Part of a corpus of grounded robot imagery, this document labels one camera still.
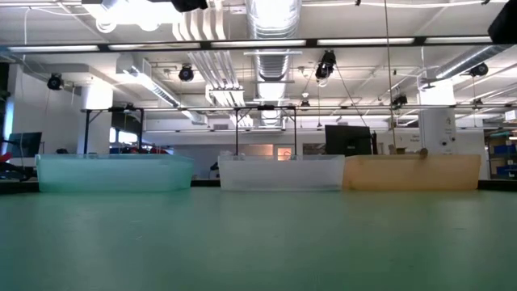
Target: desk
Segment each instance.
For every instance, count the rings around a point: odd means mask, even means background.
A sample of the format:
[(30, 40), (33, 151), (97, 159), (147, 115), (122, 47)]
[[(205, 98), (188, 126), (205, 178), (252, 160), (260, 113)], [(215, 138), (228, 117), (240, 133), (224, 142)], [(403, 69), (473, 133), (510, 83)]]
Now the desk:
[(0, 290), (516, 290), (513, 192), (0, 196)]

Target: pillar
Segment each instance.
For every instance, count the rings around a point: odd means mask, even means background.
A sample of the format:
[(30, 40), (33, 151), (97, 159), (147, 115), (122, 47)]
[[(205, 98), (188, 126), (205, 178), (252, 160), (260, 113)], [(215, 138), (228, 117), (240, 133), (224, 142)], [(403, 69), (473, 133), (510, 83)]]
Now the pillar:
[[(453, 105), (452, 80), (433, 82), (432, 88), (419, 87), (421, 105)], [(457, 154), (454, 108), (425, 109), (418, 114), (422, 147), (430, 154)]]
[[(106, 83), (97, 83), (82, 88), (81, 97), (84, 109), (107, 109), (113, 105), (113, 89)], [(90, 114), (88, 131), (88, 153), (109, 154), (111, 113), (97, 112)], [(79, 118), (78, 153), (84, 149), (86, 113)]]

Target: teal plastic bin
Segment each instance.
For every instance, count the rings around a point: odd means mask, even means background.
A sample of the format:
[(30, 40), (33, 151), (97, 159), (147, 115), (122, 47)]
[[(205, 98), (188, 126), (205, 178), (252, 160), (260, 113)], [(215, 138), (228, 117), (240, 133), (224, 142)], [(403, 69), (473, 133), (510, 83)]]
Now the teal plastic bin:
[(191, 186), (193, 162), (169, 154), (40, 154), (41, 192), (170, 192)]

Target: red chair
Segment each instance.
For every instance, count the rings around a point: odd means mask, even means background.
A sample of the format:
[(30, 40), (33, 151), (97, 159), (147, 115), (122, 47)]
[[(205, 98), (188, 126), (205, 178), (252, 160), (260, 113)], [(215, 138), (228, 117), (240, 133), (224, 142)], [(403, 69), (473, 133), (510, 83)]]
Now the red chair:
[(11, 158), (13, 157), (13, 154), (11, 153), (6, 153), (2, 156), (0, 156), (0, 162), (7, 162), (9, 161)]

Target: clear plastic bin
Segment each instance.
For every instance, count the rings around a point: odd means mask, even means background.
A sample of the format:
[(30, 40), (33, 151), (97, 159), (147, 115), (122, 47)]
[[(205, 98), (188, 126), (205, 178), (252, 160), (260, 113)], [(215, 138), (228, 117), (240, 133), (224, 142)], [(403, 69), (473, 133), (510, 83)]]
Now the clear plastic bin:
[(233, 191), (341, 190), (344, 167), (339, 155), (219, 157), (221, 187)]
[(41, 154), (41, 192), (168, 192), (191, 185), (193, 162), (169, 154)]

